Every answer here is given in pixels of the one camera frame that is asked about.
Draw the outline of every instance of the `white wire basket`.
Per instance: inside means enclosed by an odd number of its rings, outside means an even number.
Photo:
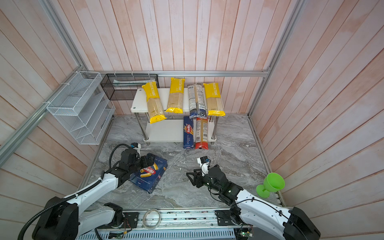
[[[78,72],[47,107],[79,144],[99,144],[115,111],[94,93],[100,82],[100,73]]]
[[[78,72],[50,102],[48,111],[52,115],[79,115],[101,80],[100,73]]]

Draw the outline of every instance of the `wire mesh organizer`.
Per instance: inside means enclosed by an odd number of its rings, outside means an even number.
[[[159,88],[157,74],[108,73],[101,86],[109,100],[133,100],[138,88],[147,82],[155,81]]]
[[[104,93],[94,93],[100,82],[100,73],[78,72],[47,107],[79,144],[99,144],[114,113]]]

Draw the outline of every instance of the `barilla pasta box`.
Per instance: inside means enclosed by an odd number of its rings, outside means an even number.
[[[154,164],[134,173],[130,181],[146,192],[152,193],[167,167],[167,160],[154,156]]]
[[[184,116],[183,132],[183,148],[193,148],[193,119],[188,116]]]

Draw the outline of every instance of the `barilla logo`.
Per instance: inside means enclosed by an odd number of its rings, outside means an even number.
[[[156,171],[153,168],[151,168],[151,167],[144,168],[144,171],[146,171],[148,173],[152,173],[152,175],[156,173]]]
[[[184,126],[184,132],[193,134],[193,128],[190,124]]]

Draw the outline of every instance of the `red spaghetti package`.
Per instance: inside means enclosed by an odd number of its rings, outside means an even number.
[[[208,150],[208,120],[196,118],[196,147]]]

